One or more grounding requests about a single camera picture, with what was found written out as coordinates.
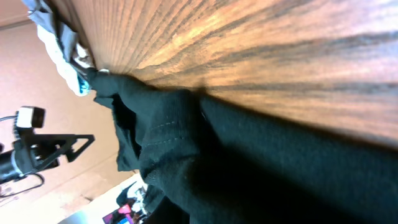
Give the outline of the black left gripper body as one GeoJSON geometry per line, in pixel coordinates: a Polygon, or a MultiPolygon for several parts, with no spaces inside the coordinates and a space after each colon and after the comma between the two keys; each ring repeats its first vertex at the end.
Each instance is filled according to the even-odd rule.
{"type": "Polygon", "coordinates": [[[33,130],[19,130],[14,135],[16,141],[11,153],[14,179],[57,167],[60,156],[65,156],[68,162],[76,159],[74,134],[36,134],[33,130]]]}

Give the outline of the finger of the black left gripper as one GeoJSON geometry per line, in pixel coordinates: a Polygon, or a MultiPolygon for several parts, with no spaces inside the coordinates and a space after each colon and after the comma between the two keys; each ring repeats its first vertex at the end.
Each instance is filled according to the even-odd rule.
{"type": "Polygon", "coordinates": [[[34,143],[39,145],[39,152],[44,152],[37,159],[34,172],[41,172],[59,166],[59,157],[66,156],[68,162],[76,160],[93,142],[92,134],[38,134],[34,143]]]}

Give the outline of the black t-shirt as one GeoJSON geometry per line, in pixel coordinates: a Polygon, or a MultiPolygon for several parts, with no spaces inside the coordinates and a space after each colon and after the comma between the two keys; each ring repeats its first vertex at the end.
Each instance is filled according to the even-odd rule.
{"type": "Polygon", "coordinates": [[[396,223],[397,154],[190,90],[89,69],[147,223],[396,223]]]}

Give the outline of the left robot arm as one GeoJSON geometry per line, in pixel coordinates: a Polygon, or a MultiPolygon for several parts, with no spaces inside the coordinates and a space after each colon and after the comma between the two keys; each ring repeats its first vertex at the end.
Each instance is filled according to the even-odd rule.
{"type": "Polygon", "coordinates": [[[28,134],[1,153],[1,183],[59,166],[58,158],[75,161],[95,140],[92,134],[28,134]]]}

